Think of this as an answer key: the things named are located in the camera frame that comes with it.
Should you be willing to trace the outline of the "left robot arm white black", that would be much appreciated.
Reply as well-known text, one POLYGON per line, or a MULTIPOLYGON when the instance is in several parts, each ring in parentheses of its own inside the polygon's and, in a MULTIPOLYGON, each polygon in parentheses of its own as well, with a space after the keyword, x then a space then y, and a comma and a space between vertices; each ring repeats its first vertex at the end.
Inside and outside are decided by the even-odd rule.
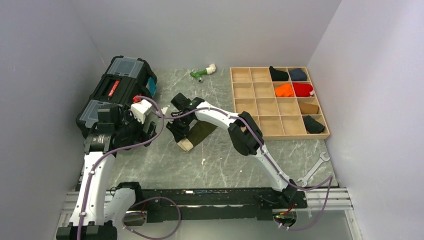
POLYGON ((154 122, 143 131, 151 113, 156 109, 145 100, 127 110, 118 104, 97 108, 97 121, 84 140, 84 169, 76 205, 67 226, 57 229, 57 240, 118 239, 121 219, 128 209, 139 209, 144 196, 138 182, 123 182, 105 205, 108 180, 118 151, 148 145, 156 136, 154 122))

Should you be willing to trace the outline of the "olive green underwear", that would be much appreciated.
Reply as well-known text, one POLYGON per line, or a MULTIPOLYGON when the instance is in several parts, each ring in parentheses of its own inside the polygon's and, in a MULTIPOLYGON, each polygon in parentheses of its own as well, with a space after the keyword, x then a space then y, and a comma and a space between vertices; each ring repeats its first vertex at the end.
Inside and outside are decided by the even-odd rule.
POLYGON ((199 120, 189 130, 187 136, 177 142, 177 145, 185 152, 189 152, 213 133, 216 128, 217 126, 212 123, 199 120))

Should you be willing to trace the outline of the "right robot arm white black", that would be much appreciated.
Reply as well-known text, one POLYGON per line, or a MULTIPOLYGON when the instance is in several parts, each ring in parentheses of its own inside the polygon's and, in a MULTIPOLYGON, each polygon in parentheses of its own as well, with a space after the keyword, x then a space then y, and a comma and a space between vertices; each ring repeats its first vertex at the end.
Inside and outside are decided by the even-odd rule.
POLYGON ((273 159, 265 144, 263 133, 246 111, 234 113, 217 108, 204 99, 189 99, 178 93, 170 101, 176 108, 171 112, 166 128, 176 143, 190 151, 216 128, 227 131, 234 149, 243 156, 255 158, 270 181, 275 200, 270 204, 282 208, 305 208, 299 187, 273 159))

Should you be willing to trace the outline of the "wooden compartment tray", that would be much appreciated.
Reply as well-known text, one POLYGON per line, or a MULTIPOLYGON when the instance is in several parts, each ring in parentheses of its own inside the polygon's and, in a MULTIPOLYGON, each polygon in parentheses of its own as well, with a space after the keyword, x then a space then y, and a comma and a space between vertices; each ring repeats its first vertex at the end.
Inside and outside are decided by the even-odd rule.
POLYGON ((288 81, 272 81, 269 67, 232 67, 230 81, 233 105, 237 113, 250 113, 263 133, 266 141, 277 140, 325 140, 330 130, 319 103, 315 87, 308 70, 304 66, 274 66, 289 75, 288 81), (292 81, 289 70, 301 68, 307 74, 307 81, 292 81), (311 84, 314 95, 311 97, 276 97, 274 88, 283 84, 311 84), (311 134, 306 131, 299 102, 319 106, 319 114, 309 115, 325 126, 323 133, 311 134))

